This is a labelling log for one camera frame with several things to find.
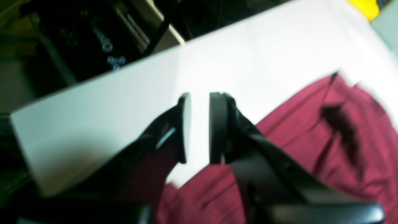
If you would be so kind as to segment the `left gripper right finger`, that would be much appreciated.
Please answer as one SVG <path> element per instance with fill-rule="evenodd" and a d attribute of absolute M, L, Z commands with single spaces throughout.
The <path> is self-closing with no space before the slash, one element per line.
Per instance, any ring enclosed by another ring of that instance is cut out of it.
<path fill-rule="evenodd" d="M 248 224 L 381 224 L 380 204 L 321 183 L 248 120 L 227 93 L 210 93 L 209 158 L 230 166 Z"/>

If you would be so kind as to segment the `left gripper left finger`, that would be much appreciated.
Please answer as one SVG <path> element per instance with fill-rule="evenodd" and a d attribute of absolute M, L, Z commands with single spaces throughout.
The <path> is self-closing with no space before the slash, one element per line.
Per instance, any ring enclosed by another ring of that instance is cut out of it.
<path fill-rule="evenodd" d="M 159 115 L 132 143 L 68 190 L 24 196 L 19 217 L 34 224 L 152 224 L 166 179 L 186 163 L 191 96 Z"/>

